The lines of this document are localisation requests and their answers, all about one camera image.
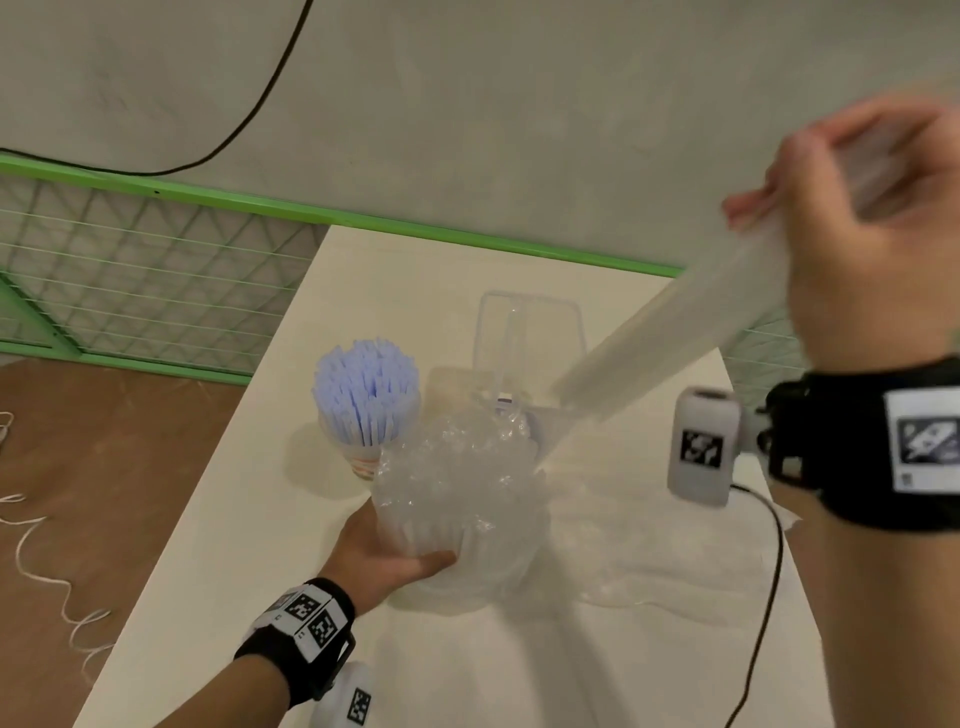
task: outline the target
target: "right hand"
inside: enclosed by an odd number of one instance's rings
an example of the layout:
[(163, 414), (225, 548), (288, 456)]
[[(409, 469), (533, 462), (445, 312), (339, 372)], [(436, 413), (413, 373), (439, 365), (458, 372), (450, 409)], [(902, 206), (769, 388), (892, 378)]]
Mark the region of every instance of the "right hand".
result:
[[(877, 122), (908, 131), (897, 212), (857, 218), (832, 147)], [(881, 96), (787, 137), (764, 188), (723, 204), (732, 227), (780, 202), (789, 307), (813, 368), (857, 373), (946, 356), (960, 325), (960, 110)]]

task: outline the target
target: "bundle of straws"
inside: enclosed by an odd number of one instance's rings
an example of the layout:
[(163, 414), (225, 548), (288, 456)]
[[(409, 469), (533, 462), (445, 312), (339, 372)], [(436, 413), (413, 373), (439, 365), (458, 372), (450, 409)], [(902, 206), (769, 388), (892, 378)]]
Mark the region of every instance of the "bundle of straws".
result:
[(385, 339), (337, 347), (317, 364), (313, 397), (327, 433), (343, 445), (378, 447), (418, 415), (420, 373)]

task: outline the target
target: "black wrist strap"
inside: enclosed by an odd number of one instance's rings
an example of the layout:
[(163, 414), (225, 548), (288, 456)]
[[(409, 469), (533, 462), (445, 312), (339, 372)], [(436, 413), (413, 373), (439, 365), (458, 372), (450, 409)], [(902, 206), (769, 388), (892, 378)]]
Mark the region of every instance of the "black wrist strap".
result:
[[(910, 462), (909, 440), (938, 423), (955, 428), (960, 412), (899, 418), (890, 411), (890, 393), (960, 386), (955, 356), (914, 369), (862, 375), (810, 373), (778, 385), (767, 398), (773, 423), (770, 474), (783, 482), (817, 490), (834, 515), (873, 528), (934, 532), (960, 530), (960, 474), (956, 493), (910, 492), (918, 469), (952, 468), (926, 458)], [(960, 434), (930, 430), (941, 452)], [(785, 464), (801, 463), (800, 476)]]
[[(332, 599), (324, 601), (320, 595)], [(264, 612), (233, 659), (260, 655), (270, 660), (287, 681), (291, 708), (319, 700), (353, 650), (350, 627), (355, 616), (346, 592), (328, 579), (311, 579)]]

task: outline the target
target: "white string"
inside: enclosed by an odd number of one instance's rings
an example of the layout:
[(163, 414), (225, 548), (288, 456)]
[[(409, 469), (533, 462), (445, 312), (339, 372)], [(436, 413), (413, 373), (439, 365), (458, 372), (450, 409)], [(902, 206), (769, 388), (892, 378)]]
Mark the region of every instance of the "white string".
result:
[[(0, 424), (0, 445), (2, 445), (3, 441), (7, 439), (7, 434), (10, 431), (11, 425), (13, 424), (13, 413), (0, 412), (0, 418), (6, 418), (6, 421)], [(0, 497), (0, 504), (22, 503), (26, 499), (27, 499), (26, 496), (24, 496), (22, 493), (16, 493), (11, 496)], [(97, 610), (94, 610), (93, 612), (90, 612), (90, 614), (88, 614), (83, 619), (71, 619), (69, 616), (67, 616), (66, 605), (67, 605), (67, 602), (70, 601), (70, 595), (73, 593), (73, 584), (71, 584), (66, 579), (55, 579), (50, 576), (42, 576), (38, 573), (33, 573), (32, 571), (27, 570), (27, 568), (23, 566), (23, 545), (24, 543), (26, 543), (27, 539), (30, 538), (30, 534), (36, 531), (40, 527), (40, 524), (46, 521), (47, 518), (48, 518), (47, 516), (40, 516), (39, 518), (27, 519), (26, 521), (7, 521), (6, 519), (0, 518), (0, 523), (3, 523), (4, 525), (29, 525), (30, 526), (30, 528), (26, 530), (23, 536), (20, 537), (20, 540), (16, 544), (16, 551), (13, 553), (13, 562), (16, 565), (16, 570), (19, 573), (21, 573), (23, 576), (26, 576), (28, 579), (32, 579), (33, 581), (38, 581), (41, 584), (55, 584), (58, 586), (66, 587), (66, 595), (64, 595), (63, 603), (60, 606), (60, 617), (67, 624), (70, 624), (73, 626), (73, 629), (70, 630), (70, 639), (68, 641), (68, 644), (70, 645), (70, 649), (74, 650), (75, 652), (79, 652), (82, 655), (85, 655), (84, 663), (80, 667), (80, 674), (84, 677), (84, 680), (86, 681), (86, 683), (92, 687), (93, 680), (86, 673), (86, 666), (90, 662), (90, 660), (93, 659), (95, 655), (99, 655), (101, 652), (106, 652), (107, 650), (111, 649), (114, 643), (101, 644), (98, 647), (80, 647), (77, 645), (77, 642), (76, 642), (77, 632), (79, 632), (80, 629), (86, 626), (87, 624), (92, 624), (95, 621), (100, 621), (104, 617), (108, 617), (110, 615), (110, 610), (97, 609)]]

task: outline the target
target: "white wall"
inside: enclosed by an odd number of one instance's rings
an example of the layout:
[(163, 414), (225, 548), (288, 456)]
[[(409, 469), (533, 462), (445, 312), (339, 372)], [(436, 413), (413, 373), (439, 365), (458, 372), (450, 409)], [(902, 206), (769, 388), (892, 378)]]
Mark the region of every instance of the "white wall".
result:
[[(7, 0), (0, 146), (145, 169), (246, 113), (300, 0)], [(683, 263), (780, 135), (960, 68), (954, 0), (317, 0), (187, 182)]]

